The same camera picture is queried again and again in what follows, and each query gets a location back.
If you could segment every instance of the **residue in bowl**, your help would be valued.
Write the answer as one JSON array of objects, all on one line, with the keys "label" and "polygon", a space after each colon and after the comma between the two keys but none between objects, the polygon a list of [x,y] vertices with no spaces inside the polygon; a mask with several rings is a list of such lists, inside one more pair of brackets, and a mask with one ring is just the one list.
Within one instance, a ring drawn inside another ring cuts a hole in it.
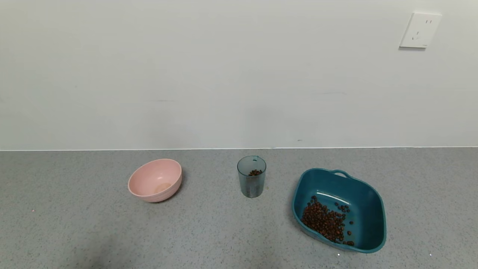
[{"label": "residue in bowl", "polygon": [[171,187],[171,183],[168,183],[168,182],[161,183],[154,189],[154,193],[162,192],[163,190],[165,190],[169,187]]}]

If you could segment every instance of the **bowl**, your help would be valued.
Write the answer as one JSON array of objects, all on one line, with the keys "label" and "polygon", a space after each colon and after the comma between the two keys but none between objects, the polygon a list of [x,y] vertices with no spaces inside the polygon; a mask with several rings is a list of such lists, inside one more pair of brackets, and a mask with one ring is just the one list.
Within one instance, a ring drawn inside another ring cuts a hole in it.
[{"label": "bowl", "polygon": [[[348,206],[350,212],[346,213],[343,222],[344,241],[353,241],[354,246],[334,243],[302,223],[304,208],[314,195],[330,210],[339,211],[335,203]],[[369,184],[344,171],[314,168],[304,172],[295,190],[292,212],[302,231],[332,247],[373,253],[385,244],[387,226],[382,198]]]},{"label": "bowl", "polygon": [[128,189],[141,200],[161,202],[177,192],[183,181],[182,172],[181,165],[175,160],[154,160],[134,171]]}]

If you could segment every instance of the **clear plastic cup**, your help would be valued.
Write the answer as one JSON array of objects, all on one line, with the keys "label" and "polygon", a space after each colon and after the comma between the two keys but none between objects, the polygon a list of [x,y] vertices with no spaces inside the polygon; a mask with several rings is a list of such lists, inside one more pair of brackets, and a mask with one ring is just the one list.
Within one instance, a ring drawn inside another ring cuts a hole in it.
[{"label": "clear plastic cup", "polygon": [[[240,190],[246,197],[254,198],[264,190],[266,162],[259,156],[247,156],[238,162]],[[253,170],[262,171],[257,176],[249,176]]]}]

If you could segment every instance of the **pink bowl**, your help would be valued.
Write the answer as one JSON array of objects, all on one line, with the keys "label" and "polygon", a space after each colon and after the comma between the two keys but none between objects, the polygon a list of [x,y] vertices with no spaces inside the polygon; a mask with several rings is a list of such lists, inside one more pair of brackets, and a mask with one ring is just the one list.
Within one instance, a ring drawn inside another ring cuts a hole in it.
[{"label": "pink bowl", "polygon": [[175,194],[182,181],[183,171],[178,162],[159,159],[134,171],[128,181],[128,189],[144,201],[160,202]]}]

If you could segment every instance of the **electrical socket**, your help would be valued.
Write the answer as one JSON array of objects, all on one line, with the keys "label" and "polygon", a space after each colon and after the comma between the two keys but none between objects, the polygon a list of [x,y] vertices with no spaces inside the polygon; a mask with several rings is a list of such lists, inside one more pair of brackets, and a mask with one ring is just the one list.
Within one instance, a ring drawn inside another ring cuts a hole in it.
[{"label": "electrical socket", "polygon": [[441,14],[413,13],[400,47],[427,48],[441,19]]}]

